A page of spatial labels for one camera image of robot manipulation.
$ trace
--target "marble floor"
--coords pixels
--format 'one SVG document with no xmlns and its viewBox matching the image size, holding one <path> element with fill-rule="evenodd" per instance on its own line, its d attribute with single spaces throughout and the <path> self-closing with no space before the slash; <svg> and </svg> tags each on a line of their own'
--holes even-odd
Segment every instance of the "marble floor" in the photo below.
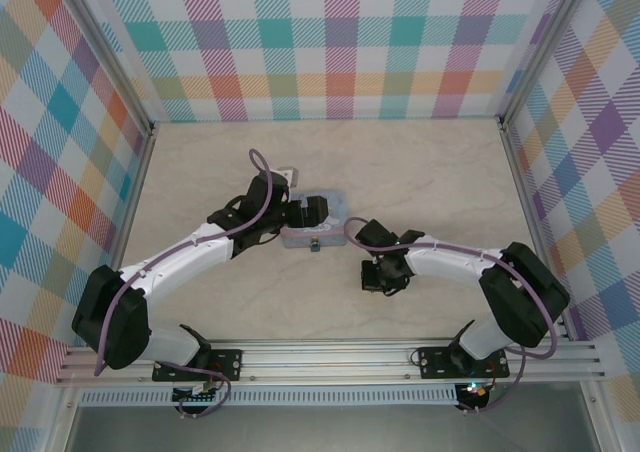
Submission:
<svg viewBox="0 0 640 452">
<path fill-rule="evenodd" d="M 190 234 L 255 169 L 300 170 L 298 190 L 346 191 L 352 215 L 478 247 L 530 243 L 495 122 L 298 121 L 161 126 L 125 264 Z M 488 311 L 479 288 L 413 278 L 393 298 L 360 290 L 352 245 L 285 249 L 280 239 L 205 271 L 152 311 L 209 339 L 451 337 Z"/>
</svg>

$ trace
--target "gray object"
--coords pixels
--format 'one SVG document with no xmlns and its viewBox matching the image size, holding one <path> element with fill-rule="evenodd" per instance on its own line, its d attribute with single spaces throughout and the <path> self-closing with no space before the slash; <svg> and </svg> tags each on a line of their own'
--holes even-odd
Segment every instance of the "gray object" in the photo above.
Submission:
<svg viewBox="0 0 640 452">
<path fill-rule="evenodd" d="M 283 227 L 280 236 L 287 248 L 309 247 L 312 252 L 318 252 L 322 247 L 345 245 L 344 223 L 349 216 L 347 195 L 339 190 L 310 190 L 291 194 L 292 200 L 302 200 L 306 206 L 305 197 L 321 195 L 327 199 L 329 217 L 317 227 L 292 229 Z"/>
</svg>

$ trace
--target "vent grille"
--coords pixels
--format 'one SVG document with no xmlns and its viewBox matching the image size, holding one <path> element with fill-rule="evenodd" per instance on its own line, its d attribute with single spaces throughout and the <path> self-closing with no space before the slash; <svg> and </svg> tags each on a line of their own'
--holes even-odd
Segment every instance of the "vent grille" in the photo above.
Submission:
<svg viewBox="0 0 640 452">
<path fill-rule="evenodd" d="M 81 407 L 150 407 L 175 405 L 172 389 L 165 387 L 91 388 L 82 394 Z M 203 399 L 187 402 L 208 405 Z M 453 405 L 453 385 L 285 387 L 251 386 L 232 389 L 225 406 L 349 406 L 349 405 Z"/>
</svg>

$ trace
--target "beige surface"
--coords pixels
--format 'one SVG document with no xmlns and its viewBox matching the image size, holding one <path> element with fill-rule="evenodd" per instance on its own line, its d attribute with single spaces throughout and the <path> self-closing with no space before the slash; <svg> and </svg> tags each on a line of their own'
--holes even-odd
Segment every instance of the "beige surface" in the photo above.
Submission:
<svg viewBox="0 0 640 452">
<path fill-rule="evenodd" d="M 125 256 L 149 257 L 243 194 L 255 169 L 300 170 L 298 190 L 340 188 L 352 215 L 478 247 L 529 242 L 493 120 L 165 124 Z M 352 245 L 285 249 L 280 239 L 212 268 L 174 292 L 152 318 L 207 338 L 451 337 L 488 311 L 479 288 L 414 277 L 393 298 L 360 290 Z"/>
</svg>

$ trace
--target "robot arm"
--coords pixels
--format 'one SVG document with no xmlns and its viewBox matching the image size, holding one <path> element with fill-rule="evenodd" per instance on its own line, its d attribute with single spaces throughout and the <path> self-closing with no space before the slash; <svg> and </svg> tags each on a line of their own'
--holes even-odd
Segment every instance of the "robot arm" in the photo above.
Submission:
<svg viewBox="0 0 640 452">
<path fill-rule="evenodd" d="M 374 259 L 362 263 L 364 290 L 392 296 L 405 289 L 414 275 L 435 275 L 480 287 L 491 313 L 467 324 L 449 346 L 451 360 L 463 374 L 475 361 L 509 344 L 536 347 L 549 331 L 522 284 L 497 262 L 509 264 L 524 277 L 553 321 L 569 304 L 567 291 L 524 244 L 514 242 L 504 250 L 470 249 L 414 230 L 398 237 L 375 220 L 360 230 L 356 240 L 374 248 L 415 244 L 411 248 L 372 252 Z"/>
<path fill-rule="evenodd" d="M 263 215 L 252 225 L 242 227 L 254 220 L 267 200 L 269 187 L 265 171 L 254 177 L 245 195 L 231 200 L 211 214 L 195 232 L 165 251 L 120 271 L 106 265 L 94 270 L 85 286 L 72 329 L 98 351 L 107 311 L 116 294 L 131 281 L 108 321 L 106 364 L 121 369 L 137 359 L 148 359 L 208 369 L 211 347 L 207 341 L 184 325 L 176 329 L 151 327 L 148 311 L 205 269 L 260 245 L 264 234 L 278 234 L 285 225 L 315 227 L 327 218 L 328 205 L 324 197 L 309 198 L 312 200 L 307 200 L 307 207 L 300 201 L 290 200 L 289 190 L 297 178 L 295 169 L 269 173 L 271 199 Z"/>
</svg>

